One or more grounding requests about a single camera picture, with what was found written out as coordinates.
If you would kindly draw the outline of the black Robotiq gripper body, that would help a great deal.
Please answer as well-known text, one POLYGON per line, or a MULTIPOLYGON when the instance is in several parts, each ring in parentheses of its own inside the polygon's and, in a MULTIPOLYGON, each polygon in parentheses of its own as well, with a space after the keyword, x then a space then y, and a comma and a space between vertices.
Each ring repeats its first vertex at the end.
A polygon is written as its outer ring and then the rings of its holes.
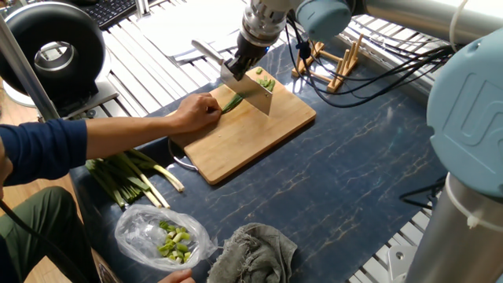
POLYGON ((236 56, 244 56, 246 53, 263 53, 263 56, 269 50, 269 46, 257 46, 256 44, 249 42, 241 33, 237 37, 237 52, 236 56))

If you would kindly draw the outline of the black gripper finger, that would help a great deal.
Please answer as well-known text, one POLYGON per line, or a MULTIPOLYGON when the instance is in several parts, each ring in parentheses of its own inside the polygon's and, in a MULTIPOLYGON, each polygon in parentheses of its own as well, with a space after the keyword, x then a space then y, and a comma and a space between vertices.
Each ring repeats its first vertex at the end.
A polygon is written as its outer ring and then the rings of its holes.
POLYGON ((241 81, 248 70, 245 56, 236 56, 223 62, 223 81, 241 81))
POLYGON ((246 53, 244 55, 244 66, 247 72, 263 58, 263 53, 246 53))

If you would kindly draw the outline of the person's left hand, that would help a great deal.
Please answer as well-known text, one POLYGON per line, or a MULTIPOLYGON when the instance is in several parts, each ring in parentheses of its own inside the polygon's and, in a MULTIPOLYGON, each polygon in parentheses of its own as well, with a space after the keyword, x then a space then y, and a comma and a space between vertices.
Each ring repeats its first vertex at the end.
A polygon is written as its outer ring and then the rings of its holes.
POLYGON ((180 103, 172 115, 168 116, 171 134, 199 130, 210 123, 217 122, 221 114, 222 109, 211 94, 191 94, 180 103))

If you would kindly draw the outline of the person's right hand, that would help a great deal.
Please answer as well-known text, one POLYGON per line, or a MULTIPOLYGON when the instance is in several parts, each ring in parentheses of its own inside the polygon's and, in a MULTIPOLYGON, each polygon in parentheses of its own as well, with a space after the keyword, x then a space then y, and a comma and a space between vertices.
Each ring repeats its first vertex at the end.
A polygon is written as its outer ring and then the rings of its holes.
POLYGON ((191 269, 178 270, 167 275, 158 283, 195 283, 192 273, 191 269))

